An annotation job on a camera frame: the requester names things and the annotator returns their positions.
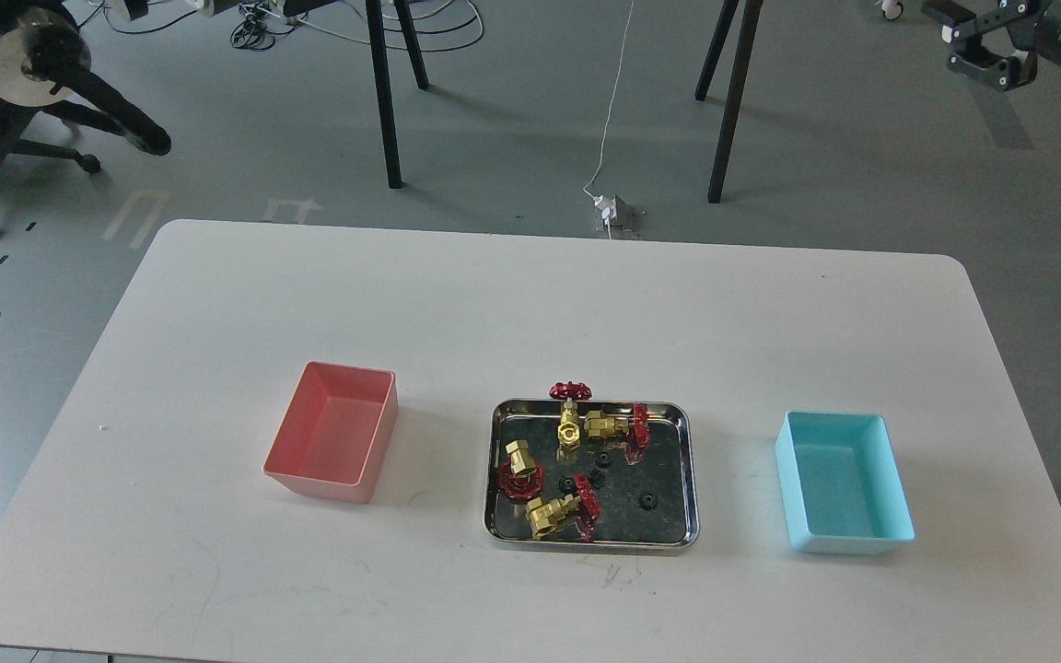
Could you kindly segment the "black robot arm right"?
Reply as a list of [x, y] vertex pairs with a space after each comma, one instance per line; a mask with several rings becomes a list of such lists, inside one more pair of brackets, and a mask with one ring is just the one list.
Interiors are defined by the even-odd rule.
[[947, 70], [997, 91], [1026, 87], [1037, 60], [1061, 68], [1061, 1], [997, 1], [984, 13], [956, 1], [925, 1], [950, 46]]

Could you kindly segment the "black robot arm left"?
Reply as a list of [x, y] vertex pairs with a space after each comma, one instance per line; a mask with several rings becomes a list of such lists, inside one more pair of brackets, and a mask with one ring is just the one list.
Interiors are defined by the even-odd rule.
[[38, 114], [125, 138], [145, 154], [171, 151], [168, 132], [92, 72], [91, 51], [62, 1], [0, 1], [0, 165], [17, 154], [99, 171], [91, 155], [24, 139]]

